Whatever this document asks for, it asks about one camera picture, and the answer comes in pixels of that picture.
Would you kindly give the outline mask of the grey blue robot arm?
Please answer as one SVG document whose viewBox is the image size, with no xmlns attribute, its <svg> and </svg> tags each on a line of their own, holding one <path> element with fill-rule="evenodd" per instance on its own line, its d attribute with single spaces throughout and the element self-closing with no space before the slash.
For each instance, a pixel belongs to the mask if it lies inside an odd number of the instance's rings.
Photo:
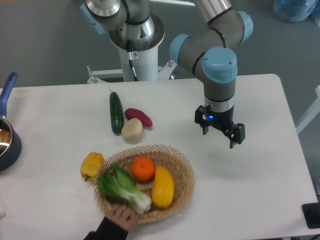
<svg viewBox="0 0 320 240">
<path fill-rule="evenodd" d="M 241 144 L 245 126 L 233 121 L 238 74 L 233 48 L 252 34 L 252 19 L 244 11 L 235 11 L 228 0 L 197 0 L 194 4 L 207 30 L 199 37 L 176 36 L 169 56 L 203 83 L 204 105 L 195 111 L 195 123 L 204 133 L 209 127 L 221 131 L 231 146 Z M 80 11 L 97 34 L 109 34 L 118 48 L 126 82 L 158 79 L 158 46 L 165 30 L 151 13 L 148 0 L 86 0 Z"/>
</svg>

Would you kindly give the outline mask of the black sleeved forearm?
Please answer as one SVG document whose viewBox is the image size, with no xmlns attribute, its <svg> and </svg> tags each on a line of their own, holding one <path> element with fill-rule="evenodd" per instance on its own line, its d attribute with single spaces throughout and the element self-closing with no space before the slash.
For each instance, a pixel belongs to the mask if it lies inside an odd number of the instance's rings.
<svg viewBox="0 0 320 240">
<path fill-rule="evenodd" d="M 129 231 L 104 217 L 95 231 L 90 231 L 84 240 L 126 240 Z"/>
</svg>

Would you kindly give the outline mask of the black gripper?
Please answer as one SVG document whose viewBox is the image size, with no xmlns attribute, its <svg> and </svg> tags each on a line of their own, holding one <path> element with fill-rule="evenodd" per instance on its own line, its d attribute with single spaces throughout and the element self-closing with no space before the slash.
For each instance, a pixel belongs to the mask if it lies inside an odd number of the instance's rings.
<svg viewBox="0 0 320 240">
<path fill-rule="evenodd" d="M 229 147 L 240 145 L 246 138 L 245 125 L 234 123 L 234 107 L 224 112 L 215 112 L 212 107 L 200 105 L 194 114 L 194 122 L 202 128 L 202 134 L 206 135 L 209 127 L 221 131 L 229 139 Z"/>
</svg>

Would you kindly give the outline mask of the person's hand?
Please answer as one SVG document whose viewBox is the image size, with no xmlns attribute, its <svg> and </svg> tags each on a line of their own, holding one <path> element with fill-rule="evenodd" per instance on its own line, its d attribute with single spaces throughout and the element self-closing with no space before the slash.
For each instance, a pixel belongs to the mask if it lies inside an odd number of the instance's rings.
<svg viewBox="0 0 320 240">
<path fill-rule="evenodd" d="M 132 212 L 130 209 L 118 208 L 107 213 L 106 218 L 122 229 L 129 231 L 136 225 L 140 219 L 140 215 Z"/>
</svg>

